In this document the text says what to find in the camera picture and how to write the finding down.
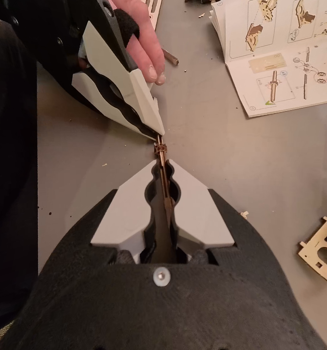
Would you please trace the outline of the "wooden parts sheet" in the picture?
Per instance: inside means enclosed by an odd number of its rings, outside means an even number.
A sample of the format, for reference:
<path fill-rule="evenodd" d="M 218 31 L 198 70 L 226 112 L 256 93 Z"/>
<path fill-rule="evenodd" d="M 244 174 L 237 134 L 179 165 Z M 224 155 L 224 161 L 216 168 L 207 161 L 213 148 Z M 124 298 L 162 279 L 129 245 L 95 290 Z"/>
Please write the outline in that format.
<path fill-rule="evenodd" d="M 150 21 L 154 30 L 156 30 L 157 20 L 160 13 L 162 0 L 142 0 L 148 7 Z"/>

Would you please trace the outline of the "person's dark clothing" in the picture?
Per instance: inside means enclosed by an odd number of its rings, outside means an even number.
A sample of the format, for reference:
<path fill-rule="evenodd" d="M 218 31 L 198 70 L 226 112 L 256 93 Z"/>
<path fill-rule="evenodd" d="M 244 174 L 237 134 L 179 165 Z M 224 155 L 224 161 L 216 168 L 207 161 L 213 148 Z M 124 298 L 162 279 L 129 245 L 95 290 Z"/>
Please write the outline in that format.
<path fill-rule="evenodd" d="M 38 275 L 37 65 L 0 20 L 0 328 Z"/>

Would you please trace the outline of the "person's left hand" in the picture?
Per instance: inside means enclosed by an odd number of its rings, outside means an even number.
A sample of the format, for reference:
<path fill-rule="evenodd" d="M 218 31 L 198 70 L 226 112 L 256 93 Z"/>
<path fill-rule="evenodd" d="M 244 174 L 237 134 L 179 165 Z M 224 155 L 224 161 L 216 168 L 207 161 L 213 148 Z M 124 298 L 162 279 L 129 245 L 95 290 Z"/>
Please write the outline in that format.
<path fill-rule="evenodd" d="M 132 35 L 126 50 L 141 70 L 145 81 L 163 85 L 166 80 L 165 58 L 153 29 L 147 5 L 141 0 L 114 0 L 109 3 L 113 9 L 119 8 L 125 11 L 139 26 L 139 39 Z"/>

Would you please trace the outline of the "short dark wooden stick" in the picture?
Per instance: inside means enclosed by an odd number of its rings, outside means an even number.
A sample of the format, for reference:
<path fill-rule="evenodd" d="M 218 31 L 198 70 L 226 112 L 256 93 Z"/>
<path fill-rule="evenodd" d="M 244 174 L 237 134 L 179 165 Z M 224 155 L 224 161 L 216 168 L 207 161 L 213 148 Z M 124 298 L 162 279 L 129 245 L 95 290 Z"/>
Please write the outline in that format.
<path fill-rule="evenodd" d="M 165 49 L 162 49 L 162 52 L 164 54 L 164 58 L 168 60 L 171 64 L 177 66 L 179 64 L 179 60 L 177 57 L 166 51 Z"/>

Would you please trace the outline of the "white instruction booklet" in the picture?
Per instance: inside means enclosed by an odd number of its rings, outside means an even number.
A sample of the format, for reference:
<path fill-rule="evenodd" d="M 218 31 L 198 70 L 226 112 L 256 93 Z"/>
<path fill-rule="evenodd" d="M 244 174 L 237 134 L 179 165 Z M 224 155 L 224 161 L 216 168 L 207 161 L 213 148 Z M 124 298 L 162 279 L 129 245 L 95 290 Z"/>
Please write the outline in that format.
<path fill-rule="evenodd" d="M 327 103 L 327 0 L 216 1 L 209 19 L 248 117 Z"/>

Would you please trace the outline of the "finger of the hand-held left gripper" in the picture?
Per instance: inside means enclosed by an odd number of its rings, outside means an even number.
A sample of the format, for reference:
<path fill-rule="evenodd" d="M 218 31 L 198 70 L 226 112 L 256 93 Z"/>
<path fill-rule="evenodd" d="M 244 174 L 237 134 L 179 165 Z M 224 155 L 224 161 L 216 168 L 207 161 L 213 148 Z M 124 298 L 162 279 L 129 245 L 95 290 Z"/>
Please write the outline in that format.
<path fill-rule="evenodd" d="M 115 48 L 118 48 L 122 55 L 120 56 L 122 61 L 95 26 L 88 21 L 83 33 L 83 46 L 90 64 L 88 68 L 94 68 L 97 73 L 110 79 L 121 92 L 125 102 L 138 113 L 141 121 L 157 135 L 163 136 L 165 129 L 157 100 L 153 98 L 141 70 L 135 67 L 134 61 L 128 56 L 121 37 L 117 39 L 114 33 L 110 34 L 110 38 L 115 40 L 113 42 Z"/>
<path fill-rule="evenodd" d="M 146 126 L 135 109 L 125 102 L 117 86 L 94 68 L 73 74 L 72 86 L 105 117 L 155 140 L 157 133 Z"/>

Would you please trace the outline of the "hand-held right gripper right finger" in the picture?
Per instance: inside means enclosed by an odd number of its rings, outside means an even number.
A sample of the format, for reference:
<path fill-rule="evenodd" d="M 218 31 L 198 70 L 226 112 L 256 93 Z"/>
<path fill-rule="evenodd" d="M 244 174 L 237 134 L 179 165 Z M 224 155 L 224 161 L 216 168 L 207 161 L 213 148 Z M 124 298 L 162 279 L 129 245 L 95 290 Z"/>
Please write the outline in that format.
<path fill-rule="evenodd" d="M 209 188 L 173 160 L 167 174 L 173 199 L 170 230 L 178 255 L 187 261 L 198 250 L 235 244 Z"/>

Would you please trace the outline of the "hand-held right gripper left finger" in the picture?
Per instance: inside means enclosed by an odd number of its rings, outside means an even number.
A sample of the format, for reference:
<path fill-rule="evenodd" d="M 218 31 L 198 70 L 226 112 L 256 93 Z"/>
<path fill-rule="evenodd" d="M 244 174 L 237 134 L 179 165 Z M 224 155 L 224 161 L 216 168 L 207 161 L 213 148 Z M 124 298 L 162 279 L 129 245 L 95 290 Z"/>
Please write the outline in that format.
<path fill-rule="evenodd" d="M 162 219 L 159 177 L 158 160 L 153 160 L 115 191 L 92 246 L 129 251 L 136 264 L 152 262 Z"/>

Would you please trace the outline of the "wooden panel with cutouts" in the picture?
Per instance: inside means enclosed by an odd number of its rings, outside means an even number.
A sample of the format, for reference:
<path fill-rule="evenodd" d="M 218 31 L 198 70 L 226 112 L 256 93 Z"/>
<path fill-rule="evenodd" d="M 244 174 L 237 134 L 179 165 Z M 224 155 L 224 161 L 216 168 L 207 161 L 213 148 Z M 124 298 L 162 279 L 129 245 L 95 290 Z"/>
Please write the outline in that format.
<path fill-rule="evenodd" d="M 327 217 L 308 240 L 299 243 L 298 256 L 327 281 Z"/>

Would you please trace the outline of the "long slotted wooden strip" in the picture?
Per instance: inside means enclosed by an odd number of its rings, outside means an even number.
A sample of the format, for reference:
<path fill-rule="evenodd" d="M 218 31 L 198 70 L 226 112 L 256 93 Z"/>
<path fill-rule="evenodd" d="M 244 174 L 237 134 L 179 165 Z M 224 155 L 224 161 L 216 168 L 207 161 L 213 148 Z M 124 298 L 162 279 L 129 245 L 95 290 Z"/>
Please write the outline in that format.
<path fill-rule="evenodd" d="M 157 135 L 156 143 L 164 143 L 160 134 Z M 160 204 L 163 208 L 160 207 L 158 212 L 159 216 L 157 219 L 156 231 L 157 247 L 153 255 L 153 262 L 175 264 L 177 262 L 177 257 L 176 249 L 170 235 L 172 201 L 170 197 L 169 181 L 167 179 L 166 159 L 158 156 L 157 159 L 162 189 L 162 198 L 158 199 L 157 204 Z"/>

